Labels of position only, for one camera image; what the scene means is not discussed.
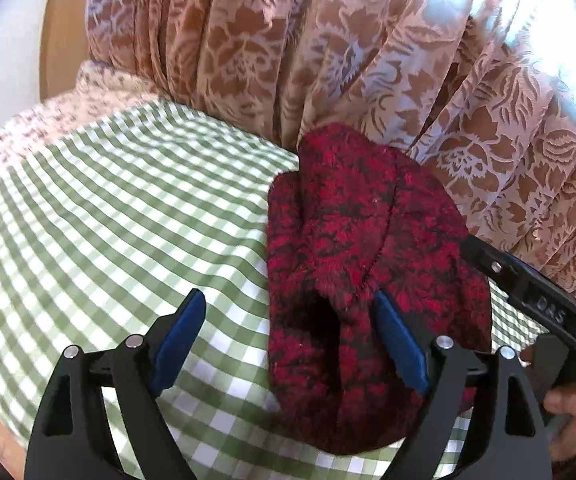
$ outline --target red and black knit fabric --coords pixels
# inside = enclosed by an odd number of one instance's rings
[[[271,388],[295,437],[335,454],[404,437],[421,399],[369,306],[383,288],[433,333],[489,351],[490,292],[460,258],[462,216],[428,170],[342,124],[306,135],[268,204]]]

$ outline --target finger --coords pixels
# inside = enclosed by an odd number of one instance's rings
[[[534,345],[527,346],[519,354],[519,359],[526,363],[532,363],[534,360]]]
[[[576,416],[576,383],[553,388],[543,399],[543,407],[554,415],[569,413]]]
[[[576,456],[576,418],[550,443],[550,458],[553,462],[564,462]]]
[[[548,393],[544,407],[551,413],[571,413],[573,417],[559,436],[550,444],[550,455],[555,462],[576,456],[576,384],[560,386]]]

